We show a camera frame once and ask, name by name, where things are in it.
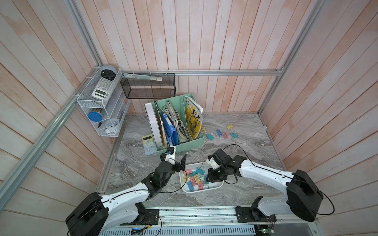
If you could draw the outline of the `pink binder clip top tray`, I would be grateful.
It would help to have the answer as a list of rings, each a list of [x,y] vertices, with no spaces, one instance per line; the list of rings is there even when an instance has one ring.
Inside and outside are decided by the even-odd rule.
[[[185,170],[184,171],[184,174],[188,175],[188,174],[191,174],[192,173],[192,170],[191,169],[188,169],[188,170]]]

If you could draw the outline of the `white plastic storage tray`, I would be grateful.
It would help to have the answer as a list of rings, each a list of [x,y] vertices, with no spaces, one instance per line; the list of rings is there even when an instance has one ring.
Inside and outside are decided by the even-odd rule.
[[[197,168],[203,169],[205,171],[205,174],[204,175],[198,174],[197,171],[196,171]],[[206,162],[199,162],[199,163],[187,165],[186,170],[188,170],[188,169],[192,170],[192,173],[188,174],[188,175],[190,175],[190,182],[192,182],[195,189],[192,192],[189,191],[187,183],[183,182],[183,177],[186,174],[184,174],[184,171],[181,171],[179,173],[179,176],[180,176],[179,180],[180,180],[180,185],[183,186],[182,187],[183,191],[188,193],[188,194],[192,194],[192,193],[200,193],[200,192],[204,192],[204,191],[208,191],[208,190],[214,190],[214,189],[221,188],[223,186],[224,182],[208,183],[206,181],[206,177],[207,177],[209,168],[211,168],[211,166],[209,164],[207,164]],[[198,190],[198,184],[200,183],[200,181],[204,181],[204,189],[203,190]]]

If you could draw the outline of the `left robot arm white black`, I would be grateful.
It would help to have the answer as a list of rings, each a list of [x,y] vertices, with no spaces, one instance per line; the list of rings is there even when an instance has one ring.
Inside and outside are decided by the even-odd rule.
[[[166,155],[142,182],[110,195],[89,194],[66,218],[68,236],[98,236],[124,223],[135,223],[144,214],[143,202],[162,192],[171,176],[186,169],[187,156],[181,162]]]

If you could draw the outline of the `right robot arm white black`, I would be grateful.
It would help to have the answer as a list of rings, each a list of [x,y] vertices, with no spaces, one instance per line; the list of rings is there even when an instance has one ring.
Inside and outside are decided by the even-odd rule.
[[[316,220],[324,194],[306,172],[276,170],[258,165],[247,157],[231,157],[222,149],[209,155],[206,162],[211,166],[206,178],[209,183],[224,182],[228,176],[243,177],[282,193],[276,197],[258,196],[250,207],[236,207],[239,222],[274,222],[277,214],[294,214],[307,222]]]

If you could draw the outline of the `white binder box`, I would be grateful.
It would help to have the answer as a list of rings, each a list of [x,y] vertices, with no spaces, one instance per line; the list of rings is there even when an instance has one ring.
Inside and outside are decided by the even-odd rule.
[[[146,103],[146,104],[144,104],[144,107],[145,107],[146,115],[147,115],[148,120],[149,120],[153,139],[156,143],[156,147],[158,147],[158,148],[162,147],[163,143],[162,143],[162,140],[161,140],[160,128],[159,128],[158,120],[157,120],[153,105],[152,105],[152,103]]]

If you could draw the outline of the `blue file folder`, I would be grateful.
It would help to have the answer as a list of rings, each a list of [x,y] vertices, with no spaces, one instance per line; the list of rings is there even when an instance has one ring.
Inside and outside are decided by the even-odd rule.
[[[177,146],[179,144],[178,133],[166,113],[162,114],[162,121],[163,127],[168,137],[169,145]]]

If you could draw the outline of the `small desk calculator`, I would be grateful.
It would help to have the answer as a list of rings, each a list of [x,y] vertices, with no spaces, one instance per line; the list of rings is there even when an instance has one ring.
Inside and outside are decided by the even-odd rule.
[[[146,156],[157,153],[157,148],[152,134],[142,137],[143,148]]]

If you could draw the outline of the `green file organizer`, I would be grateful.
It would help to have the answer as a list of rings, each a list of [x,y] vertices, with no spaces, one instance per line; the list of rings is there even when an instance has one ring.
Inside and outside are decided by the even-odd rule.
[[[144,104],[157,153],[170,145],[176,152],[189,151],[204,144],[201,132],[203,108],[191,93]]]

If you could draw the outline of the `yellow art magazine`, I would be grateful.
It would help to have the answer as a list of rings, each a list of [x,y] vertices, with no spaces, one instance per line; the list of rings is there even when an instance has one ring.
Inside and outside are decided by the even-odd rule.
[[[184,95],[187,130],[193,140],[197,138],[203,123],[203,108],[191,97]]]

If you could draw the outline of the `stack of papers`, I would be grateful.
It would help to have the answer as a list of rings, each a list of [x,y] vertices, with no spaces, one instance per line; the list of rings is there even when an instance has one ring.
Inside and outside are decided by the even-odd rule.
[[[184,123],[181,120],[179,113],[174,109],[172,103],[169,100],[167,100],[165,104],[166,105],[161,110],[167,114],[173,126],[176,128],[179,143],[182,144],[192,141],[190,134],[184,127]]]

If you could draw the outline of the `white tape dispenser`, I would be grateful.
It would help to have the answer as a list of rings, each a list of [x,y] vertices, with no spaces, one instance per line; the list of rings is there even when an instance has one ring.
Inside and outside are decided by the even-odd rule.
[[[120,124],[120,121],[117,118],[114,119],[108,119],[105,123],[105,134],[107,135],[115,135],[118,130],[118,126]]]

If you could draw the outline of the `ruler on basket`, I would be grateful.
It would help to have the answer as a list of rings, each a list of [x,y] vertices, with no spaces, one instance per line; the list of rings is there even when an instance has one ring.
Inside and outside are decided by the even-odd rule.
[[[124,73],[122,75],[123,78],[131,78],[131,79],[141,79],[141,80],[153,80],[153,81],[162,81],[162,77],[151,76],[151,75],[140,75],[140,74],[130,74]]]

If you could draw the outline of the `blue lid jar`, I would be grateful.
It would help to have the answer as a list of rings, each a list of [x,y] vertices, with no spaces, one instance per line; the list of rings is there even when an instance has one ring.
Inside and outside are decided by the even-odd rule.
[[[91,110],[88,115],[88,119],[92,122],[98,123],[102,121],[103,115],[102,115],[102,109],[95,108]]]

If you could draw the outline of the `white calculator on shelf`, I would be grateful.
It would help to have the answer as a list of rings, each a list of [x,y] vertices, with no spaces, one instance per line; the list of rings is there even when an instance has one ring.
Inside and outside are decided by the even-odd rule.
[[[103,101],[108,101],[115,87],[116,83],[114,81],[101,77],[96,84],[91,97]]]

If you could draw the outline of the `grey round clock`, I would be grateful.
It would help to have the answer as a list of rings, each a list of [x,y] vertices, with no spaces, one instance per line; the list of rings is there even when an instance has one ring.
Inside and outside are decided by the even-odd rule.
[[[117,75],[116,68],[111,65],[103,65],[99,70],[101,77],[109,81],[113,81]]]

